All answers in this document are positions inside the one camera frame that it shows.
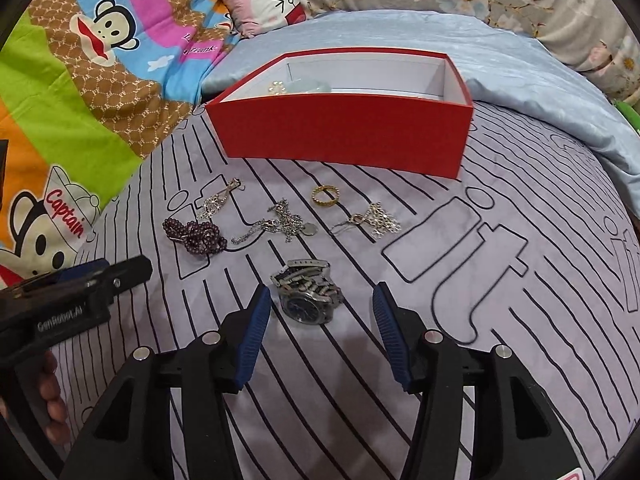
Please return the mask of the left hand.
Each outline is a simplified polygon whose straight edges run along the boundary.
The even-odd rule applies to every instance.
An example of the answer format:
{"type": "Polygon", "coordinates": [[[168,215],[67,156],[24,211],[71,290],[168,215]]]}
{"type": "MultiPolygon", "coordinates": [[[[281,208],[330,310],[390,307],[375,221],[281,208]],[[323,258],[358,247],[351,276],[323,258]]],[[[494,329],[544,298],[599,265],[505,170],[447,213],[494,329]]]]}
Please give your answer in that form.
{"type": "Polygon", "coordinates": [[[17,365],[17,383],[25,393],[30,408],[39,408],[37,422],[40,434],[51,444],[62,448],[70,442],[68,409],[56,371],[58,360],[48,349],[41,356],[33,356],[17,365]]]}

